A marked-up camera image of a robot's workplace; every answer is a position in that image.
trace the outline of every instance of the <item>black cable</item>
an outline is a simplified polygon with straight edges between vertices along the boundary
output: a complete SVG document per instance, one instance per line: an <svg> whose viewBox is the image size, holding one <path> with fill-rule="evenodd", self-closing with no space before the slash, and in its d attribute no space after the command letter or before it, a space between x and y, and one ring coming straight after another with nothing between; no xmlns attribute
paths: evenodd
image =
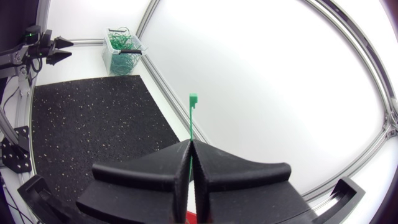
<svg viewBox="0 0 398 224"><path fill-rule="evenodd" d="M33 71L34 71L35 73L39 73L39 72L42 70L42 67L43 67L43 60L42 60L42 58L38 58L37 60L39 61L39 69L36 69L36 68L35 68L35 65L34 65L34 63L33 63L33 60L30 61L30 64L32 65L32 69L33 69Z"/></svg>
<svg viewBox="0 0 398 224"><path fill-rule="evenodd" d="M6 82L6 86L7 84L12 80L12 78L16 77L17 75L13 75L10 79L8 79L8 81Z"/></svg>
<svg viewBox="0 0 398 224"><path fill-rule="evenodd" d="M19 215L24 216L28 221L31 222L31 224L34 224L34 223L32 222L32 220L30 220L30 219L29 219L25 214L23 214L18 208L16 208L16 207L10 205L9 203L7 203L7 204L8 204L8 206L10 206L11 208L17 210L17 211L19 212Z"/></svg>
<svg viewBox="0 0 398 224"><path fill-rule="evenodd" d="M7 204L8 204L11 208L13 208L13 209L15 209L15 210L17 210L17 211L19 212L19 216L21 217L21 220L22 220L22 222L23 222L24 224L25 224L25 221L24 221L24 218L23 218L22 216L24 216L26 219L28 219L28 220L31 222L31 224L34 224L34 223L32 222L32 220L30 220L30 218L28 218L25 214L23 214L23 213L19 210L18 205L17 205L17 203L15 203L14 198L11 196L10 192L8 191L8 189L7 189L7 188L5 188L5 189L7 190L8 195L10 196L12 202L14 203L14 205L15 205L16 207L10 205L9 203L7 203Z"/></svg>
<svg viewBox="0 0 398 224"><path fill-rule="evenodd" d="M15 95L15 93L18 91L19 87L15 90L15 92L6 100L6 102L4 102L2 109L4 110L6 108L6 104L7 102L11 99L11 97L13 97Z"/></svg>

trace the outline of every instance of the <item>white backdrop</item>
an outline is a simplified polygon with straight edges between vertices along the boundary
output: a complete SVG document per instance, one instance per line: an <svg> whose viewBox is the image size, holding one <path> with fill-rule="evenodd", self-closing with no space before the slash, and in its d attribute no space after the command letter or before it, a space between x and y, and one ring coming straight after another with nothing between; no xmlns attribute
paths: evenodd
<svg viewBox="0 0 398 224"><path fill-rule="evenodd" d="M142 41L210 144L288 162L304 193L347 166L381 130L370 74L307 3L161 1Z"/></svg>
<svg viewBox="0 0 398 224"><path fill-rule="evenodd" d="M51 0L47 28L53 37L101 39L103 29L125 26L136 33L150 0Z"/></svg>

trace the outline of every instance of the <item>plastic bin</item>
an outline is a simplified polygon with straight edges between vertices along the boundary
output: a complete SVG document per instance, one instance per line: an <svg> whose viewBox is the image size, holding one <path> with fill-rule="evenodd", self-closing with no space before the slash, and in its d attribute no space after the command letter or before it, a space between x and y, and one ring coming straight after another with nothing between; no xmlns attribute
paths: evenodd
<svg viewBox="0 0 398 224"><path fill-rule="evenodd" d="M109 39L110 34L128 34L127 29L105 29L102 58L109 76L131 75L134 67L145 54L147 47L134 34L127 41L132 44L130 49L114 49Z"/></svg>

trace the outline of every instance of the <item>speckled floor mat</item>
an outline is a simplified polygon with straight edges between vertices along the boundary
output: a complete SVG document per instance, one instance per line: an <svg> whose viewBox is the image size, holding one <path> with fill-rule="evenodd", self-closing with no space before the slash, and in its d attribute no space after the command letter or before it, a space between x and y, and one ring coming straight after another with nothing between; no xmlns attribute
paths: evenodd
<svg viewBox="0 0 398 224"><path fill-rule="evenodd" d="M98 161L127 161L178 139L140 76L37 86L32 112L36 171L77 209Z"/></svg>

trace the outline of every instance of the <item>black mounting bracket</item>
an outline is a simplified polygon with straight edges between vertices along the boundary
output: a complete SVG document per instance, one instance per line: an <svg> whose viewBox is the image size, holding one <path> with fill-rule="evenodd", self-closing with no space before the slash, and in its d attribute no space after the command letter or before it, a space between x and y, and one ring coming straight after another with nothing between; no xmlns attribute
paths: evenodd
<svg viewBox="0 0 398 224"><path fill-rule="evenodd" d="M7 138L1 142L2 163L17 174L30 172L29 127L14 129L18 135L18 145L11 144Z"/></svg>

